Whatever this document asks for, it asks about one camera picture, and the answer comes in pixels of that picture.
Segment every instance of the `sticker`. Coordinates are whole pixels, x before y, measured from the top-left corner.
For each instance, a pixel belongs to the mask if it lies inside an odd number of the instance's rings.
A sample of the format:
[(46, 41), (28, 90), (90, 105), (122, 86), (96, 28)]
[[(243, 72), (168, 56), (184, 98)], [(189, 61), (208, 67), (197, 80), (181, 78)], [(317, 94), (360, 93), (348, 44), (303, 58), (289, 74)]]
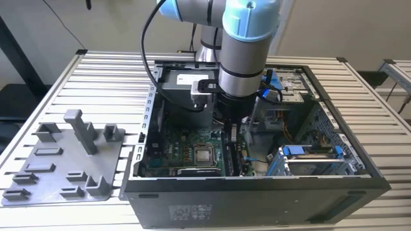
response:
[(281, 82), (281, 85), (283, 85), (284, 87), (291, 87), (291, 86), (292, 86), (292, 83), (289, 83), (289, 82)]
[(169, 205), (170, 220), (209, 220), (212, 205)]
[(208, 75), (178, 74), (177, 85), (192, 85), (193, 81), (208, 79)]

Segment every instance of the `blue tab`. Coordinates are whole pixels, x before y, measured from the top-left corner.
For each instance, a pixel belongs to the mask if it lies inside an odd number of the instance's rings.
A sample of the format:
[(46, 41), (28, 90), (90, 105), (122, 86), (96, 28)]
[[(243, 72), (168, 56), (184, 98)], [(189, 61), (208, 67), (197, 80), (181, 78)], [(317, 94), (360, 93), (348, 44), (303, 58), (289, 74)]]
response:
[(344, 156), (344, 151), (340, 146), (335, 146), (336, 158), (340, 159)]
[(303, 155), (305, 154), (301, 146), (288, 146), (288, 150), (291, 155)]
[(244, 156), (244, 160), (248, 160), (248, 161), (257, 161), (256, 158), (251, 158), (251, 157), (248, 157), (248, 156)]
[(283, 153), (284, 153), (284, 156), (288, 156), (288, 155), (289, 155), (288, 146), (283, 147)]

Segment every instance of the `white label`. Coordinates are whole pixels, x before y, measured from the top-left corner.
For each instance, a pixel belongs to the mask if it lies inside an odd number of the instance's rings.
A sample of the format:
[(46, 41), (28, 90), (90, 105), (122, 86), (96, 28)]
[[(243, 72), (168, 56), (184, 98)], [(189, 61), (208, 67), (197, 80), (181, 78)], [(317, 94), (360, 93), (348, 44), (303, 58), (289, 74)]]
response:
[(208, 75), (178, 74), (177, 85), (192, 85), (193, 81), (200, 81), (201, 79), (208, 79)]
[(283, 85), (284, 87), (291, 87), (291, 86), (292, 86), (292, 84), (291, 84), (289, 82), (281, 82), (281, 85)]

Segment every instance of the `metal rail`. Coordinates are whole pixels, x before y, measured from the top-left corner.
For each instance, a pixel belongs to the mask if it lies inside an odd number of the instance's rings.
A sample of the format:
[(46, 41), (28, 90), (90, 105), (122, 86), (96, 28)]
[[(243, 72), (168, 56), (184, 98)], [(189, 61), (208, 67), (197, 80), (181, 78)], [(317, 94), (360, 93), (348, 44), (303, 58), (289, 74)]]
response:
[[(148, 54), (153, 60), (192, 60), (190, 54)], [(349, 64), (335, 58), (269, 57), (268, 64), (308, 65), (337, 107), (392, 190), (335, 226), (247, 227), (222, 230), (373, 230), (411, 229), (411, 128), (383, 101)], [(40, 122), (64, 124), (66, 109), (81, 109), (94, 128), (116, 123), (126, 131), (110, 198), (104, 202), (65, 203), (32, 207), (0, 207), (0, 228), (37, 227), (38, 230), (141, 230), (128, 202), (120, 201), (118, 187), (125, 157), (137, 143), (149, 80), (136, 53), (88, 51), (77, 55), (52, 90), (0, 156), (0, 195), (24, 164), (37, 137), (30, 133)]]

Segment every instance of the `motherboard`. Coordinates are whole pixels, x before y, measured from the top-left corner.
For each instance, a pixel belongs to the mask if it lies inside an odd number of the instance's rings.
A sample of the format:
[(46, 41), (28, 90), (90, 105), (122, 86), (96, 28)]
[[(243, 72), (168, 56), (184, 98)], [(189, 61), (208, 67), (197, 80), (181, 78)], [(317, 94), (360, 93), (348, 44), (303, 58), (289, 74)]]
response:
[(198, 172), (225, 177), (232, 176), (234, 169), (241, 169), (244, 176), (252, 174), (243, 161), (248, 156), (243, 136), (229, 152), (221, 131), (165, 128), (164, 133), (162, 151), (148, 157), (145, 177), (194, 177), (201, 176)]

